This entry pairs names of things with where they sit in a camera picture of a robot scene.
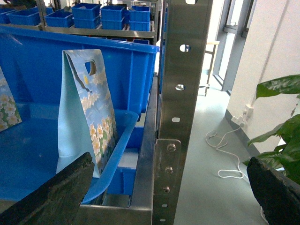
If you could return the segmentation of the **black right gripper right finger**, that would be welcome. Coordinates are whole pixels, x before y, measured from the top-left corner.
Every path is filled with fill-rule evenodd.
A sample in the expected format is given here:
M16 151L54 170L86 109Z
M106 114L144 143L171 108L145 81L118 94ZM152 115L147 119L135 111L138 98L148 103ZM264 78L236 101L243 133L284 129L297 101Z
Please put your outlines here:
M270 225L300 223L300 185L258 157L252 157L247 174L253 195Z

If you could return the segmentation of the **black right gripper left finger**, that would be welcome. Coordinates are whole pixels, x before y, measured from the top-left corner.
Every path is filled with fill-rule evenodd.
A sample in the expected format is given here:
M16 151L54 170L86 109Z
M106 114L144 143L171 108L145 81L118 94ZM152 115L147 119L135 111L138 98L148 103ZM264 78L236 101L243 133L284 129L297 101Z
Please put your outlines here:
M71 225L94 171L85 152L62 171L0 215L2 225Z

